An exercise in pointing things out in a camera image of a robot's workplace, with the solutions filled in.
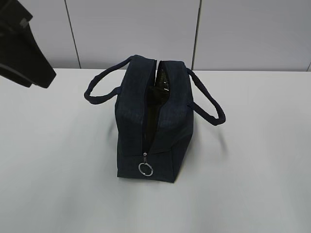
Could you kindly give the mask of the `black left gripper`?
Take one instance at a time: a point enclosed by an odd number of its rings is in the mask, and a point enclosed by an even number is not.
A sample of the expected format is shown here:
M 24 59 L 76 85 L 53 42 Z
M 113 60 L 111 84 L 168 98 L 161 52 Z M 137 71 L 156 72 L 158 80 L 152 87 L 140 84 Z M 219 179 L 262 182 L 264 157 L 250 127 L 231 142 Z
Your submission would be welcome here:
M 48 88 L 56 73 L 35 41 L 32 18 L 18 0 L 0 1 L 0 75 L 24 87 Z

